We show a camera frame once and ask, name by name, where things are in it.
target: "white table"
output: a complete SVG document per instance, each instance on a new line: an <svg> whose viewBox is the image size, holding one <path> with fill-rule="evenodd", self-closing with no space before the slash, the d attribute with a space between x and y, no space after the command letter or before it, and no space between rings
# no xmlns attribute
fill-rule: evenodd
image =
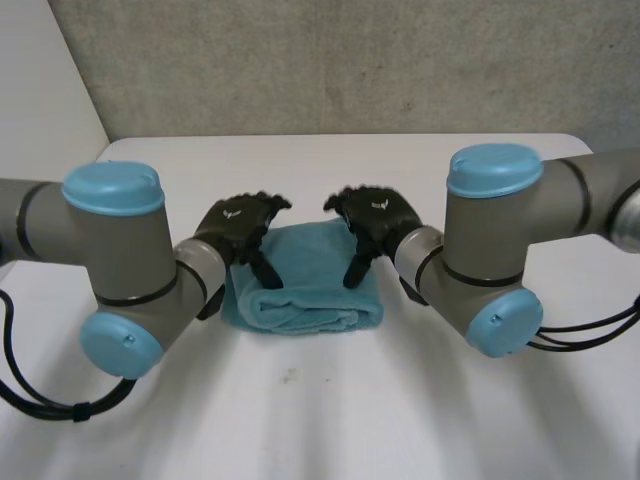
<svg viewBox="0 0 640 480"><path fill-rule="evenodd" d="M219 198L282 193L294 208L278 226L327 218L324 199L361 183L397 188L442 228L451 155L503 141L545 158L589 151L565 135L218 137L122 140L101 159L158 170L175 243ZM547 324L582 323L627 307L638 267L589 237L532 247L525 281ZM376 274L377 330L274 338L215 317L194 322L125 403L87 423L0 404L0 478L636 478L639 327L584 353L492 360L405 299L388 261ZM18 361L43 393L73 403L111 388L77 344L95 308L83 269L19 263L0 285L17 304ZM9 380L4 363L0 375Z"/></svg>

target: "concrete wall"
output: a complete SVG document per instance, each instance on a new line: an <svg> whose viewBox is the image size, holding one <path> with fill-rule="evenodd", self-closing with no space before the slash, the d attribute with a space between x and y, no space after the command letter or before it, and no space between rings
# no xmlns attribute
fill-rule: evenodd
<svg viewBox="0 0 640 480"><path fill-rule="evenodd" d="M49 0L110 137L640 145L638 0Z"/></svg>

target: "gray cylindrical joint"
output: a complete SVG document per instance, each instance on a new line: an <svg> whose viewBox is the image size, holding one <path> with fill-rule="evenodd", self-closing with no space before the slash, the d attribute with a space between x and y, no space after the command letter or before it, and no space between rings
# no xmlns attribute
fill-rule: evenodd
<svg viewBox="0 0 640 480"><path fill-rule="evenodd" d="M198 280L204 303L224 283L227 267L222 255L211 245L189 238L180 242L174 249L178 265L188 269Z"/></svg>
<svg viewBox="0 0 640 480"><path fill-rule="evenodd" d="M420 295L473 347L489 357L516 353L542 323L542 305L520 282L501 287L469 285L451 277L442 255L420 278Z"/></svg>
<svg viewBox="0 0 640 480"><path fill-rule="evenodd" d="M153 169L131 162L87 165L65 179L63 194L100 303L131 301L175 283L164 193Z"/></svg>
<svg viewBox="0 0 640 480"><path fill-rule="evenodd" d="M447 179L445 268L481 281L521 276L528 211L543 171L536 152L521 145L475 145L456 153Z"/></svg>
<svg viewBox="0 0 640 480"><path fill-rule="evenodd" d="M96 163L73 171L62 191L98 300L82 348L105 372L138 378L203 304L197 280L176 270L158 175L137 163Z"/></svg>
<svg viewBox="0 0 640 480"><path fill-rule="evenodd" d="M420 227L402 239L396 250L394 266L398 274L418 290L423 262L442 247L442 232L429 225Z"/></svg>
<svg viewBox="0 0 640 480"><path fill-rule="evenodd" d="M640 253L640 190L620 206L610 231L611 241L628 253Z"/></svg>
<svg viewBox="0 0 640 480"><path fill-rule="evenodd" d="M102 215L71 207L84 244L84 264L100 303L144 297L175 282L164 207L135 217Z"/></svg>

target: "robotic hand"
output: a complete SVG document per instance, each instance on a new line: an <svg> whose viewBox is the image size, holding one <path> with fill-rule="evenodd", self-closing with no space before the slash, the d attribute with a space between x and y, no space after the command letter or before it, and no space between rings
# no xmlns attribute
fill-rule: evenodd
<svg viewBox="0 0 640 480"><path fill-rule="evenodd" d="M346 288L360 284L373 259L388 255L393 260L402 239L422 227L413 207L391 188L347 187L329 197L324 210L335 210L357 238L356 254L344 276ZM402 277L400 283L411 300L427 305Z"/></svg>
<svg viewBox="0 0 640 480"><path fill-rule="evenodd" d="M224 252L228 265L248 263L265 288L282 288L282 280L260 251L260 244L273 218L289 208L291 203L280 195L272 197L265 192L220 200L207 212L194 238Z"/></svg>

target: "blue towel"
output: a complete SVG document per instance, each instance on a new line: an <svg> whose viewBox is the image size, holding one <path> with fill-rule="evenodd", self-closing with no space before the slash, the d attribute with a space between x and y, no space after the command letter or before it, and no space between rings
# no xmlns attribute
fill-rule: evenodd
<svg viewBox="0 0 640 480"><path fill-rule="evenodd" d="M227 278L222 318L252 332L301 335L376 327L383 308L372 273L353 290L342 286L356 241L341 219L272 229L262 251L284 288L267 290L248 265Z"/></svg>

